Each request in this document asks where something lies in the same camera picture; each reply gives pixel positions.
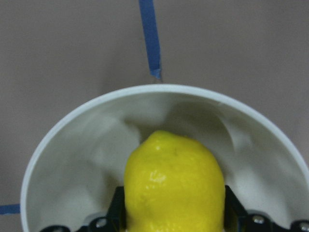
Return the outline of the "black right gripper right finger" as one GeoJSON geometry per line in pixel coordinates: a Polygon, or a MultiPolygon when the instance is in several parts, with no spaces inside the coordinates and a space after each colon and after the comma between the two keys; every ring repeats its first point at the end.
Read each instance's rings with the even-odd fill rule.
{"type": "Polygon", "coordinates": [[[244,230],[248,212],[240,203],[230,186],[225,185],[225,230],[244,230]]]}

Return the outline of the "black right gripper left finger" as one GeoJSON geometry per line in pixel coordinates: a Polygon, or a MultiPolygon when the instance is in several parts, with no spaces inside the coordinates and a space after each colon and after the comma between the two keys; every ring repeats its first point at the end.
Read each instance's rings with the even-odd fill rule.
{"type": "Polygon", "coordinates": [[[124,187],[116,187],[107,215],[109,229],[126,229],[124,187]]]}

